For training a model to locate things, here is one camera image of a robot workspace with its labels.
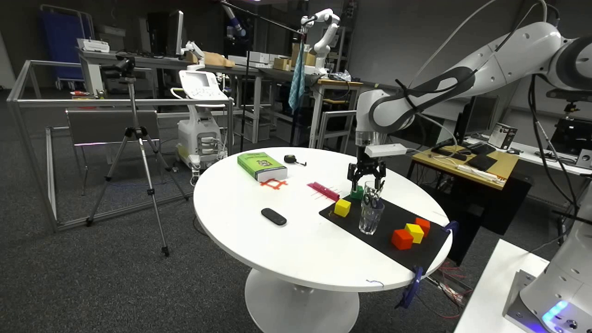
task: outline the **black remote control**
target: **black remote control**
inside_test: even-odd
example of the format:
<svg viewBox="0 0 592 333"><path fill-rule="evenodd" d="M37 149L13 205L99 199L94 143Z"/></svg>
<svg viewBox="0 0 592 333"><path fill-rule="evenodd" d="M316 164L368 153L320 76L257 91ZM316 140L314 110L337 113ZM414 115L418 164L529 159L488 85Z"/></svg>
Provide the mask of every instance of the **black remote control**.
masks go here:
<svg viewBox="0 0 592 333"><path fill-rule="evenodd" d="M278 214L276 211L274 211L271 208L263 208L261 210L261 214L263 214L263 216L267 217L268 220L270 220L271 222L274 222L278 226L282 226L282 225L286 224L286 218L281 216L280 214Z"/></svg>

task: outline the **glass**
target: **glass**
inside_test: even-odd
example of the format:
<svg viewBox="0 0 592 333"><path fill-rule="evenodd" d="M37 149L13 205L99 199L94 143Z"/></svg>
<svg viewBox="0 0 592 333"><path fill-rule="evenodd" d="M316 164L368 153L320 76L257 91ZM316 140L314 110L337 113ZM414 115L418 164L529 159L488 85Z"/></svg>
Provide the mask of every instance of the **glass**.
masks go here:
<svg viewBox="0 0 592 333"><path fill-rule="evenodd" d="M360 231L366 235L373 235L384 211L384 203L380 198L380 191L374 188L374 181L364 183L362 196L362 214L360 215Z"/></svg>

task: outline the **red plastic piece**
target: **red plastic piece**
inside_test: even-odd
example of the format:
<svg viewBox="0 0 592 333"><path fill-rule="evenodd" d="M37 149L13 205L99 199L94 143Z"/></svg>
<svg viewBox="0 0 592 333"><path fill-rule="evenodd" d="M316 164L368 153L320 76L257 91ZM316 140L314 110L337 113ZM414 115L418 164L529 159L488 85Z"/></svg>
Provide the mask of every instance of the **red plastic piece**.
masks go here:
<svg viewBox="0 0 592 333"><path fill-rule="evenodd" d="M392 232L391 243L400 250L410 249L413 245L413 236L405 229L395 230Z"/></svg>
<svg viewBox="0 0 592 333"><path fill-rule="evenodd" d="M427 237L427 234L430 232L430 226L432 224L428 220L422 219L420 217L415 218L415 224L419 225L419 227L423 230L423 236Z"/></svg>
<svg viewBox="0 0 592 333"><path fill-rule="evenodd" d="M308 184L308 186L313 188L315 191L324 194L329 199L332 199L335 201L339 200L339 194L333 192L332 190L329 190L328 188L326 188L325 186L322 186L321 184L319 184L317 182L312 182L312 183Z"/></svg>

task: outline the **orange cube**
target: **orange cube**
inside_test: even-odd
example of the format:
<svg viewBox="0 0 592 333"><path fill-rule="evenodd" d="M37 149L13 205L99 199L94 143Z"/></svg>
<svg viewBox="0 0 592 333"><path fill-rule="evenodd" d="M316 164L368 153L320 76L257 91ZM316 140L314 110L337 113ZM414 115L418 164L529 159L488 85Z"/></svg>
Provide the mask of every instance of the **orange cube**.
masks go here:
<svg viewBox="0 0 592 333"><path fill-rule="evenodd" d="M413 245L413 236L405 229L395 230L392 233L391 243L400 250L410 249Z"/></svg>
<svg viewBox="0 0 592 333"><path fill-rule="evenodd" d="M420 228L423 230L423 236L427 237L427 233L430 232L431 223L428 220L424 220L420 217L416 217L415 224L420 226Z"/></svg>

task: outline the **book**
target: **book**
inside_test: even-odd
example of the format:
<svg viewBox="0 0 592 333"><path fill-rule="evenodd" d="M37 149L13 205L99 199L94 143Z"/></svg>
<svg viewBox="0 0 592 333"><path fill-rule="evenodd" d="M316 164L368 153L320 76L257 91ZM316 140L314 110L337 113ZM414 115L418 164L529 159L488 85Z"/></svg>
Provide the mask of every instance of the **book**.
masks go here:
<svg viewBox="0 0 592 333"><path fill-rule="evenodd" d="M256 181L288 178L288 168L264 152L240 154L236 161Z"/></svg>

